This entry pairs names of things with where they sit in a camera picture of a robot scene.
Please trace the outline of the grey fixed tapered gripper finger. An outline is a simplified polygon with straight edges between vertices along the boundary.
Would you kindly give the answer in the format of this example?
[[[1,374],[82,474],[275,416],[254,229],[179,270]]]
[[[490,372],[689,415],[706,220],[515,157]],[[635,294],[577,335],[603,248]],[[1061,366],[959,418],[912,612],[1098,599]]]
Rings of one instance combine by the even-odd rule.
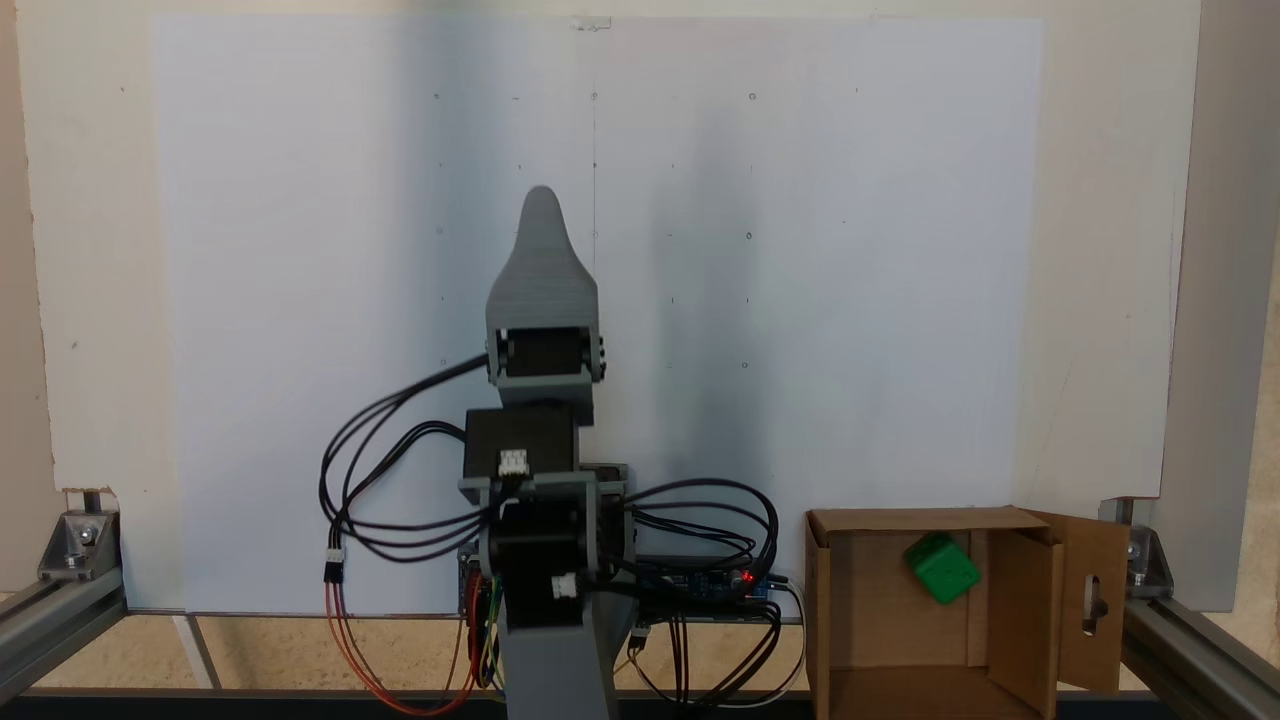
[[[486,299],[489,331],[599,329],[598,284],[570,240],[547,186],[524,199],[511,254]]]

